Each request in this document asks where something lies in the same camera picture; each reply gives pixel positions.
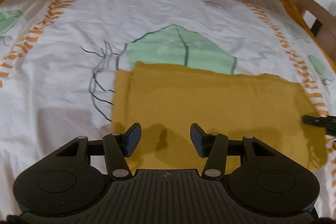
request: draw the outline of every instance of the bed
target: bed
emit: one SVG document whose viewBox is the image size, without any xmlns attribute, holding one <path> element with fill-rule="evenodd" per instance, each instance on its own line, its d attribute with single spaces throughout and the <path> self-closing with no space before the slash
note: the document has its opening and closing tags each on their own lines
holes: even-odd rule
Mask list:
<svg viewBox="0 0 336 224">
<path fill-rule="evenodd" d="M 141 60 L 128 44 L 148 34 L 197 33 L 229 67 L 207 70 L 278 75 L 300 83 L 319 115 L 336 116 L 335 60 L 303 21 L 306 10 L 336 37 L 335 18 L 313 0 L 0 0 L 0 219 L 20 212 L 19 173 L 76 136 L 111 132 L 116 71 Z M 327 163 L 315 170 L 316 210 L 334 218 L 335 140 L 325 137 Z M 105 172 L 102 159 L 92 165 Z"/>
</svg>

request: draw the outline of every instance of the silver screw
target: silver screw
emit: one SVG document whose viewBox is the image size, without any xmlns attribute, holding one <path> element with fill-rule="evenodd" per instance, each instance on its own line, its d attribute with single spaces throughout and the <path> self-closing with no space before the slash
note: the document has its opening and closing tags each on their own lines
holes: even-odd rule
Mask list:
<svg viewBox="0 0 336 224">
<path fill-rule="evenodd" d="M 128 174 L 129 174 L 128 171 L 125 169 L 116 169 L 112 172 L 112 175 L 117 178 L 123 178 L 127 176 Z"/>
<path fill-rule="evenodd" d="M 217 169 L 208 169 L 204 172 L 204 174 L 206 174 L 208 177 L 218 177 L 222 174 L 222 172 L 220 172 L 219 170 Z"/>
</svg>

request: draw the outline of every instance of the mustard yellow towel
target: mustard yellow towel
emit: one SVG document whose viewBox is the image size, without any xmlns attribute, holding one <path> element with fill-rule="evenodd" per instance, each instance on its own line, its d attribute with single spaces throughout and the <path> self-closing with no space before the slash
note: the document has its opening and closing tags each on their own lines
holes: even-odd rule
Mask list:
<svg viewBox="0 0 336 224">
<path fill-rule="evenodd" d="M 315 171 L 327 159 L 324 130 L 304 125 L 301 115 L 317 111 L 300 84 L 275 75 L 223 75 L 181 65 L 137 63 L 132 72 L 117 71 L 113 107 L 114 132 L 134 122 L 142 138 L 127 162 L 144 169 L 202 171 L 190 140 L 190 125 L 207 133 L 241 140 L 253 135 L 304 167 Z M 229 157 L 226 173 L 239 166 Z"/>
</svg>

